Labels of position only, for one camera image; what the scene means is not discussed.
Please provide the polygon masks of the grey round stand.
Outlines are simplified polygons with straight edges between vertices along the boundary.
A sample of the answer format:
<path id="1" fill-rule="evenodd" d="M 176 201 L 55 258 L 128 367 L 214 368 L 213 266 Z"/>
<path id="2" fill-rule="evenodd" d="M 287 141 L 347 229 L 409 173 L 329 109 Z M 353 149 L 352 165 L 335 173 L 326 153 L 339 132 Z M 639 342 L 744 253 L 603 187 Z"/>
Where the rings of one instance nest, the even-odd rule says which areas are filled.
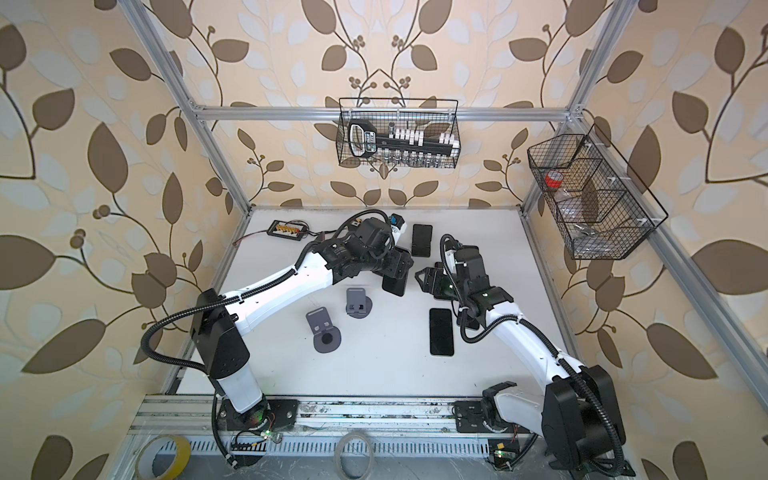
<path id="1" fill-rule="evenodd" d="M 367 317 L 372 310 L 373 302 L 361 287 L 350 287 L 346 292 L 346 313 L 355 319 Z"/>

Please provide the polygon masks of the black phone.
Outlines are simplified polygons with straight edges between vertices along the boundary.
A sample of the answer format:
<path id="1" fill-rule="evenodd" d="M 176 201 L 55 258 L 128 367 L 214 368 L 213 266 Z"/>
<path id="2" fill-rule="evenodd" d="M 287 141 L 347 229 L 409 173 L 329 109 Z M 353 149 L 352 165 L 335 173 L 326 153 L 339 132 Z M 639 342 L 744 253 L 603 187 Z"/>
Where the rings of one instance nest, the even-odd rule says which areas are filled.
<path id="1" fill-rule="evenodd" d="M 430 354 L 451 357 L 454 355 L 453 313 L 449 309 L 432 308 L 429 311 Z"/>
<path id="2" fill-rule="evenodd" d="M 385 292 L 402 297 L 405 294 L 408 281 L 408 264 L 392 266 L 382 274 L 382 289 Z"/>

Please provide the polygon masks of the dark round stand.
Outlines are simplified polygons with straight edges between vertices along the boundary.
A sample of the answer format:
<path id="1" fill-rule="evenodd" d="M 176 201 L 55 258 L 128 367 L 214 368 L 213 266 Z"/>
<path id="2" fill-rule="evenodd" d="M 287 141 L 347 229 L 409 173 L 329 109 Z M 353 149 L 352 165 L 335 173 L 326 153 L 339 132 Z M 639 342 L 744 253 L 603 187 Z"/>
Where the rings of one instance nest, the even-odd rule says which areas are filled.
<path id="1" fill-rule="evenodd" d="M 341 332 L 333 324 L 325 307 L 308 312 L 306 320 L 312 331 L 313 346 L 316 352 L 327 354 L 340 347 L 342 342 Z"/>

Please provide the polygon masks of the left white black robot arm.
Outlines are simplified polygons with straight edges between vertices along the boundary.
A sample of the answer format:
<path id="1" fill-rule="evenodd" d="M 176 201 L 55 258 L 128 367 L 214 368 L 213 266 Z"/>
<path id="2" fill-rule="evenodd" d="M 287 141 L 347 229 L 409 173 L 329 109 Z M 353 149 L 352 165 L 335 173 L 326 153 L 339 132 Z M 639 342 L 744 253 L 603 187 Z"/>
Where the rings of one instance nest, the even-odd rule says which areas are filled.
<path id="1" fill-rule="evenodd" d="M 407 223 L 399 214 L 366 209 L 346 219 L 324 240 L 303 247 L 297 260 L 247 287 L 218 295 L 208 290 L 193 308 L 179 311 L 147 328 L 141 351 L 150 359 L 204 373 L 215 393 L 237 414 L 249 417 L 268 409 L 249 361 L 244 337 L 270 316 L 316 291 L 370 271 L 399 282 L 413 266 L 410 252 L 398 245 Z M 190 337 L 202 359 L 194 362 L 159 353 L 154 335 L 186 317 L 193 319 Z"/>

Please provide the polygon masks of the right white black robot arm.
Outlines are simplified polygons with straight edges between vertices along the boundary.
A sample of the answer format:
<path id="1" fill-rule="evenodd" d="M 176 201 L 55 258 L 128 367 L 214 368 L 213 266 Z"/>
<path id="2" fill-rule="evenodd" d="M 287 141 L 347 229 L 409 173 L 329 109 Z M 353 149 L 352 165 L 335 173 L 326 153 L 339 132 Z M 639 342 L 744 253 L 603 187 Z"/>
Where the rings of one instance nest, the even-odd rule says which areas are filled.
<path id="1" fill-rule="evenodd" d="M 555 470 L 576 479 L 596 472 L 630 477 L 623 446 L 626 433 L 611 376 L 599 365 L 587 367 L 557 346 L 522 312 L 514 298 L 492 284 L 478 247 L 445 234 L 439 241 L 439 268 L 417 275 L 423 291 L 442 293 L 458 303 L 462 340 L 477 344 L 490 335 L 509 346 L 542 392 L 516 393 L 511 383 L 483 393 L 487 425 L 518 424 L 544 439 Z"/>

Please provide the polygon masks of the black rear phone stand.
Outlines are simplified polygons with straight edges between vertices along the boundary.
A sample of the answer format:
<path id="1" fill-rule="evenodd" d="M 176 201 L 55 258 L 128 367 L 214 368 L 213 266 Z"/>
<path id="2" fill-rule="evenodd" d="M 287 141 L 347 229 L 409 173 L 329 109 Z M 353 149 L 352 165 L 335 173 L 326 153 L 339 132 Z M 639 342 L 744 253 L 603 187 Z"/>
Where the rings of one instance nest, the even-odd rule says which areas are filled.
<path id="1" fill-rule="evenodd" d="M 431 256 L 433 226 L 414 224 L 412 228 L 411 254 L 413 257 L 429 258 Z"/>

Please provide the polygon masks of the black power adapter board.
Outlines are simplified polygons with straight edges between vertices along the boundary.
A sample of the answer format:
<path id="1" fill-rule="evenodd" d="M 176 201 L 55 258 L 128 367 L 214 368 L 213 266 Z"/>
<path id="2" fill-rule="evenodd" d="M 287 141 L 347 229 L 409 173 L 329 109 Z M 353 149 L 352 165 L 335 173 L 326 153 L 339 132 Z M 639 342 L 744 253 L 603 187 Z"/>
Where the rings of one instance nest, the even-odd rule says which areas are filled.
<path id="1" fill-rule="evenodd" d="M 298 221 L 274 220 L 266 230 L 266 234 L 281 239 L 301 241 L 309 235 L 309 227 Z"/>

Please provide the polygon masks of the black tool in basket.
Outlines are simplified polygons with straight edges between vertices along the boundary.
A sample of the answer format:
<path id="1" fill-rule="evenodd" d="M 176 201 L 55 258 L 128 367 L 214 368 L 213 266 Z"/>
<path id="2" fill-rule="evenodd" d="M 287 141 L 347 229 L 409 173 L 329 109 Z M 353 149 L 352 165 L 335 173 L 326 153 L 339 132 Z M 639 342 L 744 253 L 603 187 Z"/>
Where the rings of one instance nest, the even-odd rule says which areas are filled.
<path id="1" fill-rule="evenodd" d="M 439 132 L 436 136 L 425 129 L 409 129 L 389 125 L 380 133 L 368 120 L 352 120 L 346 129 L 346 145 L 353 156 L 370 158 L 381 154 L 408 153 L 424 157 L 458 157 L 460 140 L 451 133 Z"/>

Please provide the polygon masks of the yellow tape roll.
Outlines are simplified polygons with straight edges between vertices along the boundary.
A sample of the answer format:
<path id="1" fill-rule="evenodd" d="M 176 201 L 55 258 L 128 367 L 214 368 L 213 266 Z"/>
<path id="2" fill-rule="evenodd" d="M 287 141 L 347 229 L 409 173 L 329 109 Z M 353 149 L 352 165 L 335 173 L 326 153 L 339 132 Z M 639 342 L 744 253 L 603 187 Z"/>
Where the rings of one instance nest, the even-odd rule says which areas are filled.
<path id="1" fill-rule="evenodd" d="M 140 480 L 177 479 L 189 464 L 191 443 L 180 435 L 161 435 L 150 440 L 139 452 L 134 478 Z"/>

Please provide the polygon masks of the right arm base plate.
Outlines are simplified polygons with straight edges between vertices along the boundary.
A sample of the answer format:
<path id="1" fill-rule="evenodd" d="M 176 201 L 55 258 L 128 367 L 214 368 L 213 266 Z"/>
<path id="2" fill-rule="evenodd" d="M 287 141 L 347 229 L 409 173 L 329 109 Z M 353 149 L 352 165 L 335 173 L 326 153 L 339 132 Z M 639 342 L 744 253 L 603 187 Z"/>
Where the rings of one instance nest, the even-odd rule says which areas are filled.
<path id="1" fill-rule="evenodd" d="M 493 433 L 490 409 L 486 400 L 458 400 L 451 412 L 458 433 Z"/>

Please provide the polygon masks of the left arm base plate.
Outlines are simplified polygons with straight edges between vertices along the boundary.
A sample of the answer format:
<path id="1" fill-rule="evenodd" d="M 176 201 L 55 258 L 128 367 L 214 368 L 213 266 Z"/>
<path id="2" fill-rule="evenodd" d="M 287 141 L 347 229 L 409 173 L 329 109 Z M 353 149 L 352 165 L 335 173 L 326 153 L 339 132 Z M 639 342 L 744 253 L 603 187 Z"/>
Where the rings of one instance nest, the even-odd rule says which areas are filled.
<path id="1" fill-rule="evenodd" d="M 225 398 L 215 413 L 215 420 L 226 431 L 274 430 L 292 427 L 298 418 L 299 401 L 296 399 L 268 399 L 263 397 L 244 413 L 238 412 Z"/>

